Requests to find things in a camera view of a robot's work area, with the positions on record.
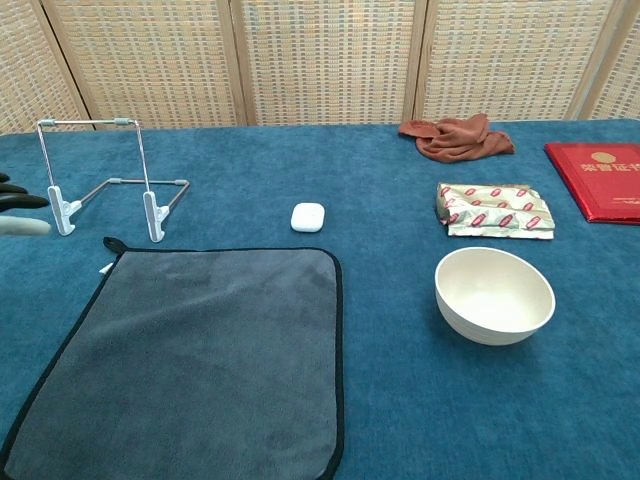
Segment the red certificate folder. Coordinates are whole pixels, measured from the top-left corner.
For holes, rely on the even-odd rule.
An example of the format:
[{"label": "red certificate folder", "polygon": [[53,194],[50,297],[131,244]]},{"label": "red certificate folder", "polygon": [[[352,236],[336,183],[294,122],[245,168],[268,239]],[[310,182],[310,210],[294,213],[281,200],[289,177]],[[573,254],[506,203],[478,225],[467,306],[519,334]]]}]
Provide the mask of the red certificate folder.
[{"label": "red certificate folder", "polygon": [[587,221],[640,225],[640,144],[548,143],[545,149]]}]

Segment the bowl rim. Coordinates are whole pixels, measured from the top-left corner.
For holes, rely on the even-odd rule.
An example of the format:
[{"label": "bowl rim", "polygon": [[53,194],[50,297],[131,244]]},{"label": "bowl rim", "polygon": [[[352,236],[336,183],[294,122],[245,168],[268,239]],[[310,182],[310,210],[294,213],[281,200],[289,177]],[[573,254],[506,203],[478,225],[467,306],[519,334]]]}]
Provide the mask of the bowl rim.
[{"label": "bowl rim", "polygon": [[[539,322],[537,322],[535,325],[527,327],[527,328],[518,328],[518,329],[509,329],[509,330],[496,330],[494,328],[489,328],[486,327],[484,325],[481,325],[479,323],[476,323],[472,320],[469,320],[468,318],[466,318],[464,315],[462,315],[458,310],[456,310],[453,306],[452,303],[450,302],[450,299],[448,299],[446,297],[446,295],[443,294],[441,288],[440,288],[440,282],[438,280],[438,274],[440,273],[440,268],[444,265],[444,263],[449,259],[449,257],[452,257],[458,253],[461,253],[463,251],[467,251],[467,250],[490,250],[490,251],[494,251],[494,252],[498,252],[502,255],[506,255],[509,256],[517,261],[519,261],[520,263],[523,263],[524,265],[526,265],[527,267],[529,267],[531,270],[533,270],[533,272],[542,280],[542,282],[546,285],[547,290],[549,291],[549,294],[551,295],[551,307],[549,308],[549,312],[547,313],[547,315],[540,320]],[[506,250],[501,250],[499,248],[493,248],[493,247],[463,247],[463,248],[458,248],[456,250],[453,250],[451,252],[449,252],[448,254],[446,254],[444,257],[442,257],[440,259],[440,261],[438,262],[438,265],[436,266],[436,271],[434,274],[434,280],[435,280],[435,287],[436,287],[436,292],[438,293],[438,295],[440,295],[440,297],[442,298],[442,300],[446,303],[447,307],[449,309],[451,309],[457,316],[459,316],[460,318],[464,319],[465,321],[483,328],[485,330],[491,331],[491,332],[495,332],[495,333],[527,333],[527,332],[533,332],[535,330],[538,330],[540,327],[542,327],[544,324],[546,324],[549,320],[551,320],[551,317],[553,316],[555,310],[556,310],[556,296],[555,293],[553,292],[553,288],[551,287],[551,284],[549,283],[549,281],[547,280],[547,278],[540,272],[540,270],[538,270],[536,267],[534,267],[531,263],[527,262],[525,259],[514,255],[511,252],[507,252]]]}]

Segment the gray microfiber towel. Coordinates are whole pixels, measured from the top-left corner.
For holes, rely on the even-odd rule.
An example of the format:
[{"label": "gray microfiber towel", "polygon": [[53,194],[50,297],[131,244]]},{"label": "gray microfiber towel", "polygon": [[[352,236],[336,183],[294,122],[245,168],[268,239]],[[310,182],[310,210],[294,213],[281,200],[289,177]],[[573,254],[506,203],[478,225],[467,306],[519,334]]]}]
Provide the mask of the gray microfiber towel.
[{"label": "gray microfiber towel", "polygon": [[118,258],[9,432],[4,478],[333,477],[336,258],[105,244]]}]

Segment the white ceramic bowl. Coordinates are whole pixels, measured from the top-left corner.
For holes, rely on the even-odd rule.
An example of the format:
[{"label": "white ceramic bowl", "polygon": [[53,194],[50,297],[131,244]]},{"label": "white ceramic bowl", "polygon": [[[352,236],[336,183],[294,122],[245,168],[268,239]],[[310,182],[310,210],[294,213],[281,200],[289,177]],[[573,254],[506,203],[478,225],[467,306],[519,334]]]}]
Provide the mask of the white ceramic bowl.
[{"label": "white ceramic bowl", "polygon": [[438,308],[447,323],[485,345],[527,338],[556,308],[551,285],[535,267],[495,248],[455,250],[440,260],[435,277]]}]

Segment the towel black edge trim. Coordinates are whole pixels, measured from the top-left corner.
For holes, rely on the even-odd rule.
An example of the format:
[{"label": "towel black edge trim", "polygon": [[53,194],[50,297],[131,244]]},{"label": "towel black edge trim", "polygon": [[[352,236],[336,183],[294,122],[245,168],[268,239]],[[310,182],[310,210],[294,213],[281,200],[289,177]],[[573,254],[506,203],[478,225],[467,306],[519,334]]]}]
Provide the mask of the towel black edge trim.
[{"label": "towel black edge trim", "polygon": [[334,477],[342,454],[344,452],[344,382],[343,382],[343,351],[342,351],[342,328],[344,319],[342,267],[337,257],[322,248],[308,248],[309,250],[319,250],[328,255],[333,260],[333,267],[336,272],[336,357],[335,357],[335,381],[336,381],[336,447],[329,459],[325,471],[317,480],[329,480]]},{"label": "towel black edge trim", "polygon": [[336,447],[333,451],[333,454],[329,458],[329,462],[320,477],[317,480],[329,480],[333,478],[336,471],[338,470],[338,466],[340,465],[340,460],[342,459],[342,454],[344,452],[344,382],[343,382],[343,356],[342,356],[342,324],[343,324],[343,285],[342,285],[342,267],[338,258],[328,250],[319,247],[286,247],[286,248],[278,248],[278,247],[265,247],[265,248],[229,248],[229,249],[213,249],[213,250],[163,250],[163,249],[145,249],[145,248],[131,248],[126,246],[123,242],[119,243],[124,246],[124,249],[118,250],[116,260],[113,262],[113,265],[109,269],[109,271],[105,274],[104,278],[96,288],[95,292],[91,296],[91,299],[87,303],[87,305],[82,310],[82,313],[78,317],[78,320],[73,325],[64,341],[56,351],[55,355],[45,368],[44,372],[36,382],[35,386],[32,388],[29,393],[27,399],[22,404],[16,419],[13,421],[11,427],[9,428],[9,432],[2,444],[2,448],[0,448],[0,466],[2,470],[0,470],[0,480],[13,480],[9,475],[7,475],[4,471],[7,461],[9,460],[9,456],[11,454],[11,449],[13,448],[13,444],[18,437],[18,431],[20,430],[20,426],[24,421],[25,417],[29,413],[31,409],[31,405],[34,400],[40,393],[40,389],[46,382],[47,378],[55,368],[58,360],[64,353],[67,345],[71,342],[72,338],[75,336],[78,329],[82,326],[86,316],[89,313],[89,310],[93,307],[93,304],[100,296],[104,285],[107,283],[107,280],[111,276],[111,273],[115,270],[115,267],[118,261],[122,258],[124,253],[126,252],[156,252],[156,253],[215,253],[215,252],[243,252],[243,251],[266,251],[266,250],[315,250],[319,252],[323,252],[328,255],[333,261],[333,267],[336,275],[336,354],[335,354],[335,390],[336,390],[336,420],[337,420],[337,432],[336,432]]},{"label": "towel black edge trim", "polygon": [[55,355],[53,356],[53,358],[51,359],[51,361],[49,362],[47,367],[44,369],[44,372],[42,372],[42,375],[40,375],[40,378],[38,378],[38,381],[36,382],[34,387],[31,389],[31,392],[27,396],[27,399],[25,400],[25,402],[22,404],[22,407],[18,411],[18,415],[16,416],[16,419],[11,424],[11,427],[9,428],[9,432],[7,433],[7,436],[5,437],[5,440],[4,440],[3,444],[2,444],[2,448],[0,448],[0,466],[2,467],[2,470],[0,470],[0,473],[2,473],[2,477],[0,477],[0,480],[13,480],[9,475],[6,474],[4,469],[6,468],[7,462],[9,461],[9,456],[11,454],[11,449],[13,448],[13,444],[14,444],[16,438],[18,437],[18,431],[20,430],[20,427],[22,426],[22,422],[24,422],[25,417],[27,416],[27,414],[29,413],[29,410],[31,409],[31,405],[33,404],[33,402],[35,401],[36,397],[40,393],[40,389],[42,389],[42,386],[47,381],[47,378],[49,378],[49,375],[51,374],[51,372],[55,368],[56,364],[58,363],[58,360],[60,359],[60,357],[64,353],[65,349],[67,348],[67,345],[69,344],[71,339],[75,336],[75,334],[78,331],[78,329],[82,326],[82,323],[84,322],[84,319],[86,318],[87,314],[89,313],[89,310],[91,309],[91,307],[93,307],[93,304],[95,303],[95,301],[100,296],[100,293],[102,292],[102,289],[104,288],[105,284],[107,283],[107,280],[111,276],[111,272],[113,272],[113,270],[114,270],[116,264],[118,263],[118,261],[120,260],[121,256],[122,255],[118,255],[116,260],[113,262],[112,267],[104,275],[104,278],[102,279],[102,281],[100,282],[100,284],[98,285],[96,290],[93,292],[93,295],[89,299],[89,303],[87,303],[87,305],[82,310],[82,313],[78,317],[78,320],[76,320],[76,323],[73,325],[73,327],[71,327],[71,330],[69,331],[69,333],[67,334],[67,336],[63,340],[62,344],[60,345],[60,347],[56,351]]}]

